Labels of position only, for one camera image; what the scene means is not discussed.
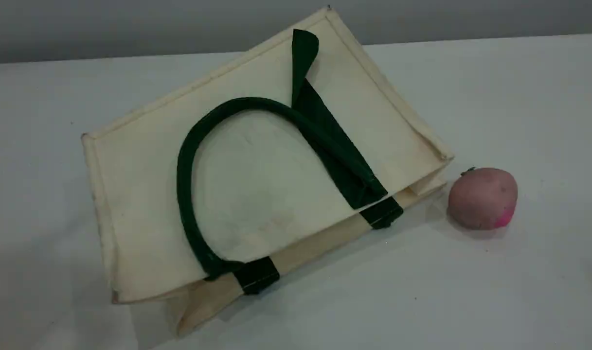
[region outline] gray wall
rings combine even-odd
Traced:
[[[242,51],[329,0],[0,0],[0,62]],[[335,0],[363,44],[592,33],[592,0]]]

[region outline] potato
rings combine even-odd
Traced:
[[[449,215],[472,230],[491,230],[509,224],[516,208],[518,186],[507,171],[469,169],[449,191]]]

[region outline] white table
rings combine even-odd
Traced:
[[[80,135],[235,53],[0,65],[0,349],[592,349],[592,35],[369,46],[471,166],[520,185],[477,241],[443,194],[174,340],[115,306]]]

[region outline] pink mark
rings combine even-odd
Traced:
[[[516,209],[516,206],[513,206],[512,208],[505,209],[505,211],[503,212],[503,215],[501,215],[498,218],[498,220],[494,223],[495,228],[502,228],[504,226],[507,226],[507,224],[509,224],[510,221],[512,221],[512,215],[514,215],[514,209]]]

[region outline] green strap loop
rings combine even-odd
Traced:
[[[269,111],[294,124],[320,157],[330,177],[349,205],[362,208],[379,201],[387,191],[378,181],[356,146],[341,129],[321,97],[305,78],[318,53],[318,38],[307,31],[294,30],[292,41],[293,91],[292,107],[261,97],[243,97],[224,102],[198,121],[179,151],[177,163],[177,200],[185,236],[194,255],[213,280],[234,272],[243,262],[226,261],[216,255],[203,239],[192,204],[192,172],[194,157],[202,140],[228,117],[249,109]],[[373,228],[384,228],[402,213],[392,199],[367,208],[363,212]]]

